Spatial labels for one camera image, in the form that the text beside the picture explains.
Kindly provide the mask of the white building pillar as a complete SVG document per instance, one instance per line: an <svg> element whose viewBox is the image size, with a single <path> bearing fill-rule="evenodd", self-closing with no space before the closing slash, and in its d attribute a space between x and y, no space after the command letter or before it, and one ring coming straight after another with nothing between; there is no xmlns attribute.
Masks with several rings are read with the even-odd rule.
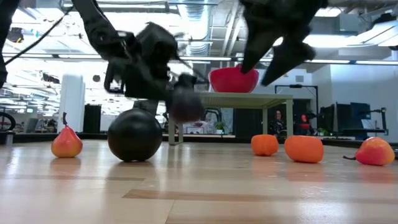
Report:
<svg viewBox="0 0 398 224"><path fill-rule="evenodd" d="M83 131L85 110L85 81L83 75L66 73L62 77L60 106L58 113L58 132L64 127L63 113L66 121L75 132Z"/></svg>

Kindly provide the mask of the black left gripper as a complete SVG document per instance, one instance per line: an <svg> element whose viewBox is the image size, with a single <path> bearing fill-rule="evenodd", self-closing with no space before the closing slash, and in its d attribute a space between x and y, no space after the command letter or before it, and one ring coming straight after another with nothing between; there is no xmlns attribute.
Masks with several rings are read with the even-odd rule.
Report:
<svg viewBox="0 0 398 224"><path fill-rule="evenodd" d="M170 60L178 43L162 26L148 22L136 36L126 36L127 54L108 60L104 88L108 93L137 98L133 107L156 115L159 101L178 103L179 93L194 93L197 77L182 73L169 82Z"/></svg>

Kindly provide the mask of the black bicycle wheel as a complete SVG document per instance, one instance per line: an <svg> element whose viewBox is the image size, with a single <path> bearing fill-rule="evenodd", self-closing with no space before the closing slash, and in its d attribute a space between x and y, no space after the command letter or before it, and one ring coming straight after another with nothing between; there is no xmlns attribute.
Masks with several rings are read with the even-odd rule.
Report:
<svg viewBox="0 0 398 224"><path fill-rule="evenodd" d="M15 119L11 115L9 115L5 112L0 112L0 116L7 118L11 122L9 129L5 129L4 131L12 131L16 126Z"/></svg>

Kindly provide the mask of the silver ceiling air duct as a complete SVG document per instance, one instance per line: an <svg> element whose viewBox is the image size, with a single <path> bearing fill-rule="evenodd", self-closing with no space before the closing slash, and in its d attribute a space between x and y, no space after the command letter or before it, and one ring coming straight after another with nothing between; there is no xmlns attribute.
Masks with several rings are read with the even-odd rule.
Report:
<svg viewBox="0 0 398 224"><path fill-rule="evenodd" d="M210 6L189 4L184 5L184 10L188 20L189 33L193 39L190 44L190 53L192 55L208 55L210 45L205 41L208 40Z"/></svg>

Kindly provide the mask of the black desk with monitors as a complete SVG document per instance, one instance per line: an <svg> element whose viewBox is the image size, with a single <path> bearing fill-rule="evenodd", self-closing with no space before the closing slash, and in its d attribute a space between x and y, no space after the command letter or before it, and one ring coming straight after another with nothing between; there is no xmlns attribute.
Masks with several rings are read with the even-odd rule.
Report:
<svg viewBox="0 0 398 224"><path fill-rule="evenodd" d="M386 122L386 108L372 110L367 103L335 103L328 107L320 108L318 114L318 131L323 130L326 136L354 137L365 140L369 133L389 135ZM363 121L370 121L372 113L381 115L381 127L372 124L365 128Z"/></svg>

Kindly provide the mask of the pale green perforated shelf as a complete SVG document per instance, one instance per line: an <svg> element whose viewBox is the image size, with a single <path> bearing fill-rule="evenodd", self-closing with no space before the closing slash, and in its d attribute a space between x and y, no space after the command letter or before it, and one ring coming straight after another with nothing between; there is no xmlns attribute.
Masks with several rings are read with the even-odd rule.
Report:
<svg viewBox="0 0 398 224"><path fill-rule="evenodd" d="M287 136L293 135L293 96L257 93L194 93L205 108L239 108L262 110L262 133L268 133L267 110L285 103Z"/></svg>

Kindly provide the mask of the red plastic colander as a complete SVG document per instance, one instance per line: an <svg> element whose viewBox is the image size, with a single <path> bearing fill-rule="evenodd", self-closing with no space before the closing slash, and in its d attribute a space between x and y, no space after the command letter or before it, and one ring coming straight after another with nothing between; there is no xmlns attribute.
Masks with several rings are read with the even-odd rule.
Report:
<svg viewBox="0 0 398 224"><path fill-rule="evenodd" d="M259 80L259 72L251 69L241 73L241 64L235 67L218 68L208 74L210 85L215 92L250 93Z"/></svg>

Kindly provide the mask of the black tall cabinet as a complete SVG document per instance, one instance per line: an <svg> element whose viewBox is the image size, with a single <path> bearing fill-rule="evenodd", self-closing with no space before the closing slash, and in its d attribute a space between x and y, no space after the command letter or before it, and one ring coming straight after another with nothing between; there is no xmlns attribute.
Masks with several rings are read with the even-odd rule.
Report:
<svg viewBox="0 0 398 224"><path fill-rule="evenodd" d="M85 105L83 132L98 134L101 124L101 105Z"/></svg>

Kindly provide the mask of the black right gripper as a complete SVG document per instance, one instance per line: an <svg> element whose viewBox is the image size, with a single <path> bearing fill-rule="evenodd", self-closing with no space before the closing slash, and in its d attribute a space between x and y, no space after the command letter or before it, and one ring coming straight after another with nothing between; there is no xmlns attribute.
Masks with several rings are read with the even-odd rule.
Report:
<svg viewBox="0 0 398 224"><path fill-rule="evenodd" d="M268 66L262 86L268 86L306 60L313 60L315 50L302 41L310 34L310 22L328 0L239 0L248 27L248 39L241 65L249 72L282 36L285 40L274 47L274 57Z"/></svg>

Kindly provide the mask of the person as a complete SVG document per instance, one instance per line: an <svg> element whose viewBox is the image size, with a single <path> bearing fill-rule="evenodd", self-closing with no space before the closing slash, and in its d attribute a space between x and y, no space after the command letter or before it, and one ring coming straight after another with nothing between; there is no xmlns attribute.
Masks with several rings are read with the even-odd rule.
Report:
<svg viewBox="0 0 398 224"><path fill-rule="evenodd" d="M275 111L274 119L269 125L269 131L272 135L277 138L282 138L287 136L287 126L282 119L282 112L280 110Z"/></svg>

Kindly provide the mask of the black round fruit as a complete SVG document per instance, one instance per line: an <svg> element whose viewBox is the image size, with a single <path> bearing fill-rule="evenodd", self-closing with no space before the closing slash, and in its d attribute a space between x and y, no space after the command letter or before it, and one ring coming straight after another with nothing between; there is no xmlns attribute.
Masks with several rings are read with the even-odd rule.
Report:
<svg viewBox="0 0 398 224"><path fill-rule="evenodd" d="M124 162L150 159L161 143L160 123L154 115L139 108L122 112L108 128L108 146Z"/></svg>

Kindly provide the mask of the dark purple round fruit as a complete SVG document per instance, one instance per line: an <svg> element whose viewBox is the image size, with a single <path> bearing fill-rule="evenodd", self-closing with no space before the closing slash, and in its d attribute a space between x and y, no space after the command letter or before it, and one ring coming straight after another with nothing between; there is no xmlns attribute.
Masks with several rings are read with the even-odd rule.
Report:
<svg viewBox="0 0 398 224"><path fill-rule="evenodd" d="M187 88L178 88L172 93L169 113L176 123L197 121L205 109L198 93Z"/></svg>

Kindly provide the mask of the black ceiling fixture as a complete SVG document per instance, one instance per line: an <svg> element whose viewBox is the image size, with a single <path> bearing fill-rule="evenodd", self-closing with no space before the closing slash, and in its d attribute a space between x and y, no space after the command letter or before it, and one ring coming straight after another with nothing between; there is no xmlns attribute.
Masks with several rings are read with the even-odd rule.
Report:
<svg viewBox="0 0 398 224"><path fill-rule="evenodd" d="M13 43L21 43L24 41L24 35L22 33L22 28L12 27L7 35L7 39Z"/></svg>

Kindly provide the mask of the orange toy fruit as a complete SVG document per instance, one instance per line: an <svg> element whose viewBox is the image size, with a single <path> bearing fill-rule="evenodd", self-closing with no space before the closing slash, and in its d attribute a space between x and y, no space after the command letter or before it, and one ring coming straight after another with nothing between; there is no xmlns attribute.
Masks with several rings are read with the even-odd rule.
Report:
<svg viewBox="0 0 398 224"><path fill-rule="evenodd" d="M284 149L295 162L319 163L324 155L322 141L312 136L289 136L285 140Z"/></svg>
<svg viewBox="0 0 398 224"><path fill-rule="evenodd" d="M271 156L279 149L277 138L270 134L258 134L251 139L251 148L256 156Z"/></svg>

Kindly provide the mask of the red-yellow toy pear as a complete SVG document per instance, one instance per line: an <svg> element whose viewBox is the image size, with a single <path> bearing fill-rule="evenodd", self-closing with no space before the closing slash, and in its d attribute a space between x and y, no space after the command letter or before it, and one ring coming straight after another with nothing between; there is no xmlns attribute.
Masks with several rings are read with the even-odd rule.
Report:
<svg viewBox="0 0 398 224"><path fill-rule="evenodd" d="M343 156L344 159L358 161L364 165L385 166L395 159L391 145L380 137L371 137L363 141L353 157Z"/></svg>
<svg viewBox="0 0 398 224"><path fill-rule="evenodd" d="M76 157L83 149L81 139L76 135L76 132L69 127L66 117L67 113L63 112L62 122L64 127L51 145L51 152L58 158Z"/></svg>

